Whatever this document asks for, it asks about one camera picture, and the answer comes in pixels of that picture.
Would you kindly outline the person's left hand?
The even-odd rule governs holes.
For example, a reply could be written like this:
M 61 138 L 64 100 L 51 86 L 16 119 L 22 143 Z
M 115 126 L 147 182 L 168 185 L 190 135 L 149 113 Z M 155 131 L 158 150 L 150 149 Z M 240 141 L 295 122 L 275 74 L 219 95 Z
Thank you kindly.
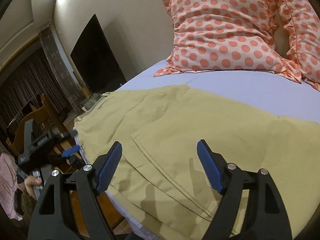
M 36 199 L 34 187 L 35 186 L 42 186 L 42 180 L 37 177 L 27 176 L 26 179 L 24 180 L 24 184 L 25 184 L 25 189 L 26 189 L 27 193 L 31 197 Z

